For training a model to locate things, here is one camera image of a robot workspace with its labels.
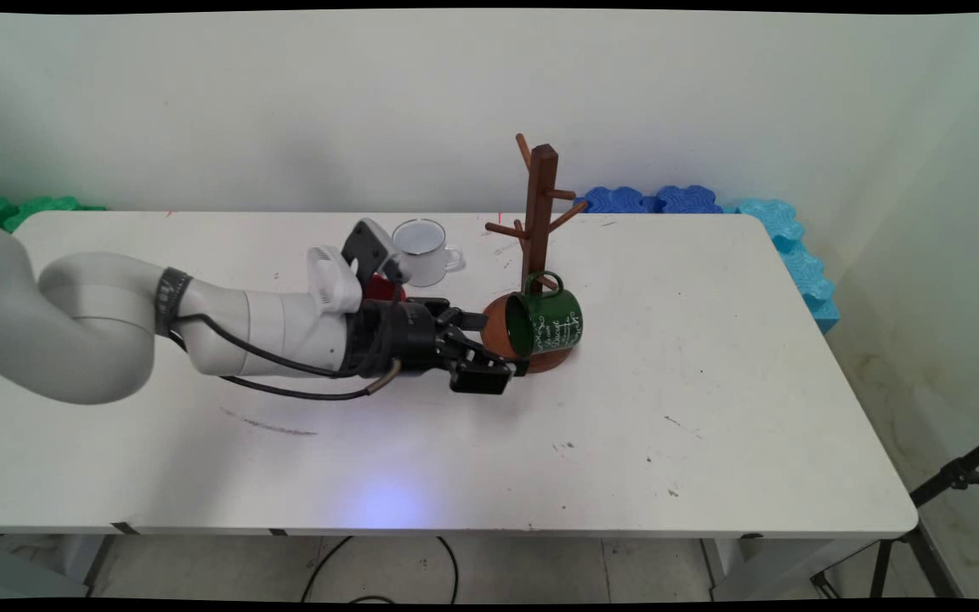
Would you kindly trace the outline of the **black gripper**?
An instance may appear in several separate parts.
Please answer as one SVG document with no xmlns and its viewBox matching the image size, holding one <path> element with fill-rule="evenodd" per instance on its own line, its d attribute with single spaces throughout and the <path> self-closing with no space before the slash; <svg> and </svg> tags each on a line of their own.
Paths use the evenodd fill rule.
<svg viewBox="0 0 979 612">
<path fill-rule="evenodd" d="M 505 358 L 467 336 L 446 336 L 446 353 L 439 344 L 443 333 L 482 331 L 487 321 L 486 314 L 458 309 L 445 298 L 369 299 L 346 317 L 346 352 L 339 368 L 376 378 L 397 358 L 401 376 L 449 371 L 452 392 L 500 395 L 514 377 L 527 375 L 531 360 Z"/>
</svg>

